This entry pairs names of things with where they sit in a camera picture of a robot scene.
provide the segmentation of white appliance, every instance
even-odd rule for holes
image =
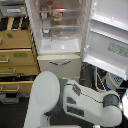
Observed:
[[[42,72],[32,85],[24,128],[50,127],[50,117],[60,108],[67,115],[96,125],[118,126],[122,122],[119,101],[119,95],[115,91],[99,93],[79,85],[74,80],[65,81],[58,79],[51,72]]]
[[[83,62],[128,79],[128,0],[48,2],[26,0],[39,58],[80,53]]]

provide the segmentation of refrigerator shelf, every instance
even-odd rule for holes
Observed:
[[[57,28],[57,29],[51,29],[50,32],[50,37],[51,40],[74,40],[78,39],[79,29],[78,28],[68,28],[68,29],[62,29],[62,28]]]
[[[77,18],[78,18],[78,16],[65,16],[65,15],[63,15],[62,20],[70,20],[70,19],[77,19]],[[47,19],[48,20],[54,20],[54,17],[49,17]]]
[[[39,51],[39,55],[44,54],[64,54],[64,53],[76,53],[80,52],[78,39],[69,39],[69,40],[45,40]]]
[[[91,17],[91,19],[105,23],[105,24],[108,24],[108,25],[111,25],[111,26],[114,26],[114,27],[117,27],[117,28],[120,28],[120,29],[125,30],[125,31],[128,31],[128,25],[127,24],[119,22],[117,20],[114,20],[113,18],[110,19],[110,18],[95,14]]]
[[[65,29],[69,29],[69,28],[79,28],[79,25],[51,25],[49,27],[45,27],[43,26],[42,28],[65,28]]]
[[[76,19],[62,19],[61,21],[54,21],[52,19],[44,19],[42,21],[42,28],[79,28]]]
[[[107,32],[104,32],[104,31],[101,31],[101,30],[98,30],[98,29],[90,29],[91,32],[94,32],[94,33],[97,33],[97,34],[100,34],[100,35],[103,35],[103,36],[106,36],[108,38],[111,38],[111,39],[114,39],[114,40],[117,40],[119,42],[122,42],[122,43],[125,43],[125,44],[128,44],[128,40],[126,39],[123,39],[121,37],[118,37],[116,35],[113,35],[113,34],[110,34],[110,33],[107,33]]]
[[[74,9],[52,9],[52,10],[40,10],[39,13],[43,13],[43,12],[79,12],[81,11],[78,8],[74,8]]]

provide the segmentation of shelf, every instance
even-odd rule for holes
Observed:
[[[79,28],[79,25],[51,25],[49,27],[42,27],[42,28]]]
[[[71,40],[45,40],[40,48],[39,54],[64,54],[64,53],[75,53],[80,52],[80,46],[78,39]]]
[[[42,10],[42,11],[39,11],[39,13],[42,13],[42,12],[79,12],[80,9],[78,8],[75,8],[75,9],[52,9],[52,10]]]
[[[122,77],[124,80],[127,80],[127,72],[125,69],[120,68],[116,65],[113,65],[111,63],[108,63],[106,61],[102,61],[100,58],[95,58],[92,55],[87,55],[84,59],[83,62],[90,63],[100,69],[103,69],[105,71],[111,72],[117,76]]]
[[[114,26],[114,27],[117,27],[117,28],[120,28],[120,29],[125,30],[125,31],[128,31],[128,25],[127,24],[116,21],[114,19],[106,18],[106,17],[96,15],[96,14],[93,15],[91,17],[91,19],[102,22],[102,23],[105,23],[105,24],[108,24],[108,25],[111,25],[111,26]]]
[[[63,18],[62,18],[62,20],[70,20],[70,19],[77,19],[78,18],[78,16],[65,16],[65,15],[63,15]],[[46,18],[45,20],[54,20],[54,18],[53,17],[48,17],[48,18]]]
[[[97,34],[100,34],[100,35],[103,35],[103,36],[106,36],[106,37],[108,37],[108,38],[111,38],[111,39],[114,39],[114,40],[123,42],[123,43],[125,43],[125,44],[128,44],[128,40],[123,39],[123,38],[118,37],[118,36],[115,36],[115,35],[113,35],[113,34],[110,34],[110,33],[107,33],[107,32],[103,32],[103,31],[101,31],[101,30],[97,30],[97,29],[94,29],[94,28],[91,28],[90,31],[91,31],[91,32],[94,32],[94,33],[97,33]]]
[[[56,29],[51,31],[52,40],[71,40],[78,38],[78,31],[70,29],[62,29],[59,32]]]
[[[42,22],[42,28],[79,28],[77,20],[74,19],[63,19],[61,21],[54,21],[52,19],[45,19]]]

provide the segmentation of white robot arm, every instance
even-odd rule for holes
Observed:
[[[99,93],[46,71],[33,83],[24,128],[50,126],[49,117],[58,108],[93,124],[114,127],[122,121],[118,105],[119,96],[114,91]]]

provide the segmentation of open refrigerator door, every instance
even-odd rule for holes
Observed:
[[[128,79],[128,1],[93,0],[83,62]]]

